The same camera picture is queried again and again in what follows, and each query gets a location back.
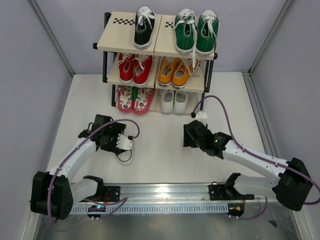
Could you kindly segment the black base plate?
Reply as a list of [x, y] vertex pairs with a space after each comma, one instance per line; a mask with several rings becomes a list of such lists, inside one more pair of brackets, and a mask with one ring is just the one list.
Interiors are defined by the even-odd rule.
[[212, 182], [208, 185], [208, 194], [211, 201], [230, 201], [230, 200], [254, 200], [253, 194], [242, 195], [234, 188], [231, 190], [226, 189], [224, 184]]
[[105, 185], [103, 187], [102, 195], [99, 199], [104, 203], [115, 203], [120, 200], [121, 187], [117, 185]]

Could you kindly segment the aluminium mounting rail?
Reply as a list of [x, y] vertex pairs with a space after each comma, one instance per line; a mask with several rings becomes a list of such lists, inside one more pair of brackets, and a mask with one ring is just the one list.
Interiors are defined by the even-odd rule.
[[[171, 184], [151, 184], [151, 183], [137, 183], [137, 184], [102, 184], [96, 183], [93, 180], [83, 179], [78, 183], [67, 185], [66, 189], [69, 192], [58, 192], [59, 196], [67, 197], [73, 195], [73, 203], [78, 204], [85, 199], [92, 202], [100, 201], [104, 186], [120, 186], [120, 200], [127, 198], [134, 202], [167, 202], [167, 201], [238, 201], [238, 200], [210, 200], [209, 183], [171, 183]], [[231, 190], [233, 186], [224, 184], [227, 190]], [[250, 195], [254, 195], [254, 200], [267, 197], [269, 200], [276, 198], [271, 191], [254, 193], [250, 190]]]

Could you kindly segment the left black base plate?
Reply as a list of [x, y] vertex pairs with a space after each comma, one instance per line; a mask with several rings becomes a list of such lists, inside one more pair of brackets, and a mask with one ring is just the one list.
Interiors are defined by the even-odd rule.
[[102, 195], [99, 199], [104, 203], [115, 203], [120, 200], [121, 187], [117, 185], [105, 185], [103, 187]]

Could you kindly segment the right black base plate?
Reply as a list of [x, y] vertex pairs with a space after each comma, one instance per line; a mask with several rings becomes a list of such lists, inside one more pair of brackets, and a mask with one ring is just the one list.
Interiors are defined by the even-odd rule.
[[208, 185], [208, 194], [211, 201], [230, 201], [230, 200], [254, 200], [253, 194], [242, 195], [234, 188], [231, 190], [226, 189], [224, 184], [212, 182]]

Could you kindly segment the red sneaker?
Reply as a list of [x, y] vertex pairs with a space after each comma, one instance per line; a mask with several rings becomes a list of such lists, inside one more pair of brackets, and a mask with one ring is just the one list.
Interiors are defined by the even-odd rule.
[[153, 56], [137, 54], [133, 59], [133, 62], [134, 84], [138, 87], [143, 87], [148, 82], [148, 78], [153, 65]]
[[134, 79], [134, 59], [132, 53], [120, 53], [116, 63], [119, 69], [119, 78], [122, 83], [131, 83]]

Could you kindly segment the green sneaker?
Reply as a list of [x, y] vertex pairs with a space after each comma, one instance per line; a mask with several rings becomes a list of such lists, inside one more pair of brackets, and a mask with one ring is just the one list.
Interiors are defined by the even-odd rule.
[[173, 33], [175, 48], [181, 54], [195, 51], [197, 33], [195, 13], [189, 9], [182, 9], [174, 18]]
[[218, 44], [218, 34], [220, 30], [220, 19], [217, 14], [210, 9], [204, 10], [198, 17], [197, 40], [195, 52], [200, 56], [211, 55]]

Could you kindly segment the right red sneaker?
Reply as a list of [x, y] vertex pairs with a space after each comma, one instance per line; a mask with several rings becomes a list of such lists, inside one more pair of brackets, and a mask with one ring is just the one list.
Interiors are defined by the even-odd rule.
[[148, 78], [153, 65], [153, 56], [137, 54], [133, 59], [133, 62], [134, 84], [138, 87], [143, 87], [148, 82]]

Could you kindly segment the pink flip-flop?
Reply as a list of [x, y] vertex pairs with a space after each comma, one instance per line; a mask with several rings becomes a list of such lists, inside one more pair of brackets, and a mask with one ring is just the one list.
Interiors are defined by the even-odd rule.
[[121, 85], [117, 89], [117, 108], [120, 112], [130, 113], [134, 109], [137, 88]]
[[138, 115], [146, 114], [155, 95], [155, 88], [137, 88], [134, 96], [133, 112]]

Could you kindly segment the sideways black sneaker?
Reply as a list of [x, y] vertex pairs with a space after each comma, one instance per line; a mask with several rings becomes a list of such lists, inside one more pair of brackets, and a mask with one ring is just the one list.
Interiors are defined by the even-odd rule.
[[124, 150], [121, 153], [116, 153], [115, 157], [121, 165], [127, 166], [133, 161], [133, 152], [132, 150]]

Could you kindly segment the left red sneaker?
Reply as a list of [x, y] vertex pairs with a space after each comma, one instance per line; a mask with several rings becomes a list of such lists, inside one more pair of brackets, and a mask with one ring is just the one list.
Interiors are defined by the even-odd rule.
[[122, 83], [131, 83], [134, 79], [134, 59], [132, 53], [120, 53], [116, 63], [119, 69], [119, 78]]

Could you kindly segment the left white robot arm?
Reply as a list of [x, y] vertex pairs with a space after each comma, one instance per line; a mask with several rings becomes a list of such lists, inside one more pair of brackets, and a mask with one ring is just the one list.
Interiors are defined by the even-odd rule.
[[104, 180], [86, 175], [79, 182], [71, 181], [84, 163], [97, 150], [116, 155], [124, 152], [119, 140], [124, 136], [126, 125], [112, 117], [96, 115], [94, 122], [81, 131], [75, 146], [50, 170], [38, 171], [32, 180], [30, 210], [57, 220], [64, 220], [73, 205], [86, 199], [102, 200], [105, 195]]

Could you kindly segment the beige black shoe shelf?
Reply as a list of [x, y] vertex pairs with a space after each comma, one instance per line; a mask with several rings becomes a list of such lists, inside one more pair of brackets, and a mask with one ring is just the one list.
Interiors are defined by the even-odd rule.
[[[102, 81], [111, 85], [111, 105], [117, 105], [117, 87], [123, 85], [120, 72], [116, 66], [121, 53], [143, 54], [153, 56], [153, 65], [150, 70], [147, 88], [155, 88], [156, 96], [153, 98], [150, 110], [161, 111], [160, 91], [163, 89], [157, 82], [158, 74], [163, 57], [191, 58], [191, 54], [183, 55], [176, 50], [174, 38], [174, 15], [156, 15], [155, 32], [151, 38], [149, 48], [139, 50], [134, 46], [135, 34], [134, 12], [106, 12], [104, 14], [104, 30], [98, 42], [93, 48], [103, 52]], [[189, 92], [185, 115], [189, 115], [198, 102], [198, 97], [204, 97], [211, 88], [214, 61], [217, 53], [213, 52], [207, 56], [197, 55], [199, 65], [195, 73], [190, 77], [186, 86], [182, 89]]]

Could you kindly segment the right yellow sneaker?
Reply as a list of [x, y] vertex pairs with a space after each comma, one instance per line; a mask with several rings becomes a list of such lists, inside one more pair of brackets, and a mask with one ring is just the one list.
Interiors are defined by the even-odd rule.
[[199, 65], [199, 60], [195, 60], [195, 65], [193, 65], [193, 60], [191, 58], [180, 58], [178, 64], [173, 72], [171, 85], [175, 89], [184, 88], [189, 79], [196, 72]]

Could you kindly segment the left controller board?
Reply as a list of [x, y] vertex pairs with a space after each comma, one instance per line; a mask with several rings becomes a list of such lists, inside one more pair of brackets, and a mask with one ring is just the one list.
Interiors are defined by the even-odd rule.
[[106, 207], [104, 205], [95, 204], [88, 208], [87, 216], [89, 218], [100, 218], [106, 213]]

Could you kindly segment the left yellow sneaker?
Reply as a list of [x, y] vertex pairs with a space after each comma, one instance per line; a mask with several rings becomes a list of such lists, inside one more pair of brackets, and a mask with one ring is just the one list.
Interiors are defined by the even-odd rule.
[[172, 83], [174, 70], [179, 62], [178, 57], [164, 56], [158, 70], [157, 83], [161, 87], [168, 87]]

